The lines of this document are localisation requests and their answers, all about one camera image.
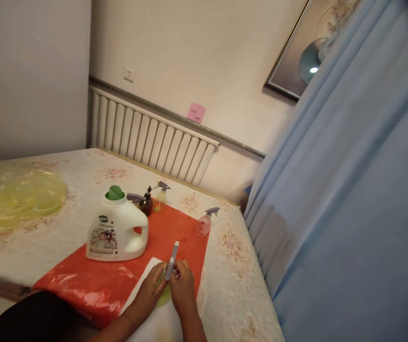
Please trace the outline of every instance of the painting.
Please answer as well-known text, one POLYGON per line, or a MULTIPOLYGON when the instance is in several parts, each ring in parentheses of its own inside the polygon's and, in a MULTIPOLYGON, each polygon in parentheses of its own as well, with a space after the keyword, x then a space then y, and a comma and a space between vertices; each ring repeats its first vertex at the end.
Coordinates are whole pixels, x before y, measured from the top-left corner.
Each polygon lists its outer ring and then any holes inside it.
POLYGON ((308 0, 265 86, 298 101, 361 0, 308 0))

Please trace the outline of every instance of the green bottle cap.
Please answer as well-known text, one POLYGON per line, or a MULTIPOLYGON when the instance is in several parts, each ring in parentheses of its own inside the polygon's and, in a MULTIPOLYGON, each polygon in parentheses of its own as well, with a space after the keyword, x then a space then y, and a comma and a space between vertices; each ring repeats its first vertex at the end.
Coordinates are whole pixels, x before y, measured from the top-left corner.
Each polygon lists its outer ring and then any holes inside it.
POLYGON ((125 193, 118 185, 112 185, 109 191, 106 192, 106 198, 108 200, 122 200, 125 197, 125 193))

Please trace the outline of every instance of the black pants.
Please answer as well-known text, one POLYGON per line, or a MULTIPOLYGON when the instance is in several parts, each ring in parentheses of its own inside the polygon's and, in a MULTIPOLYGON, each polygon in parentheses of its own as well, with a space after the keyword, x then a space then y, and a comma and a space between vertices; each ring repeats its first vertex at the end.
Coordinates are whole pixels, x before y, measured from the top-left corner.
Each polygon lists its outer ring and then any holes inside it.
POLYGON ((0 341, 58 342, 78 316, 54 294, 38 292, 0 316, 0 341))

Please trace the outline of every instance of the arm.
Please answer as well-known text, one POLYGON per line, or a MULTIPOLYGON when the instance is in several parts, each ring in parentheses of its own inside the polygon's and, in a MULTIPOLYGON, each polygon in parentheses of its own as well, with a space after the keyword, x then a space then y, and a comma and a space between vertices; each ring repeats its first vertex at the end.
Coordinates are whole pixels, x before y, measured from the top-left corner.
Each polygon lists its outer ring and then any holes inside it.
POLYGON ((176 279, 172 275, 169 286, 174 307, 180 317, 184 342, 207 342, 194 297, 193 272, 186 260, 176 261, 175 267, 179 270, 180 277, 176 279))
POLYGON ((163 279, 156 286, 165 265, 160 263, 152 268, 131 305, 89 342, 125 342, 145 322, 167 285, 163 279))

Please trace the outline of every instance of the red plastic bag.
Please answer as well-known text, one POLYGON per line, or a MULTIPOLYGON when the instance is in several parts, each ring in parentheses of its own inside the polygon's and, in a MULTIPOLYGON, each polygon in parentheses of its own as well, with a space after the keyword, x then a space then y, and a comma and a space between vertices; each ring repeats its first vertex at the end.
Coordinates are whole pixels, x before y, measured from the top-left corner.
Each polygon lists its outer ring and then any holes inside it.
POLYGON ((209 236, 198 237, 194 233, 198 221, 170 206, 152 213, 148 222, 148 243, 139 258, 117 262, 90 260, 83 245, 47 272, 33 288, 55 293, 104 328, 119 316, 150 259, 169 261, 174 243, 179 241, 176 259, 188 260, 197 295, 209 236))

